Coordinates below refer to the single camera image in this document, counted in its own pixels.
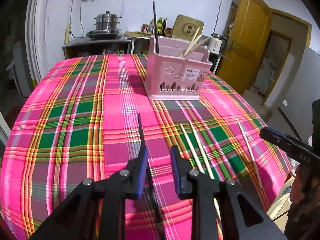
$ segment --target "white kettle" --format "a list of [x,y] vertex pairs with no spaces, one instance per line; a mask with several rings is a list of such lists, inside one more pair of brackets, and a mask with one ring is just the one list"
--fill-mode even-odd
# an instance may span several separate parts
[[213,53],[219,54],[222,40],[226,40],[225,37],[219,35],[219,34],[211,34],[211,39],[209,42],[208,50],[210,50]]

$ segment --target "refrigerator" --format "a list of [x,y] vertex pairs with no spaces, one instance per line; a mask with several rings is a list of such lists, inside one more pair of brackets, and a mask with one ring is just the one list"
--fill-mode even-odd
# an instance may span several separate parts
[[300,67],[267,125],[307,141],[312,135],[312,102],[320,98],[320,55],[305,48]]

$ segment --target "yellow door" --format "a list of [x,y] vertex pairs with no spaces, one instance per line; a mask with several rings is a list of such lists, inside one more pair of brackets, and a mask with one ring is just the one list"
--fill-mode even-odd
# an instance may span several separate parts
[[240,0],[228,46],[217,75],[240,95],[257,73],[271,28],[272,10],[263,0]]

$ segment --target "pink plaid tablecloth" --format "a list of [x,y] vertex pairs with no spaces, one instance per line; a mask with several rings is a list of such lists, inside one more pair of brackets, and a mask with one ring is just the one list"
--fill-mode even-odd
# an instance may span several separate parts
[[[140,55],[110,55],[62,61],[32,93],[12,129],[0,181],[4,218],[19,240],[29,238],[84,178],[108,178],[137,156],[137,113],[167,239],[191,236],[192,201],[177,198],[169,157],[171,146],[177,144],[195,166],[179,127],[182,123],[203,163],[188,120],[198,131],[215,178],[237,179],[262,208],[269,208],[290,165],[284,152],[260,139],[265,126],[261,118],[213,74],[199,101],[149,99],[142,84],[147,60]],[[262,190],[237,121],[255,155]],[[137,202],[126,201],[126,237],[158,238],[145,194]]]

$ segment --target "pot lid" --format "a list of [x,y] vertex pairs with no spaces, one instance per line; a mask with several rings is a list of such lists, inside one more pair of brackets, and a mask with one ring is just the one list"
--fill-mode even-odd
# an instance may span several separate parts
[[219,39],[219,40],[222,39],[222,36],[219,35],[219,34],[216,34],[216,33],[212,33],[211,36],[212,36],[213,38],[217,38],[217,39]]
[[118,15],[114,13],[110,13],[110,11],[106,11],[104,14],[99,14],[97,18],[102,18],[102,17],[118,17]]

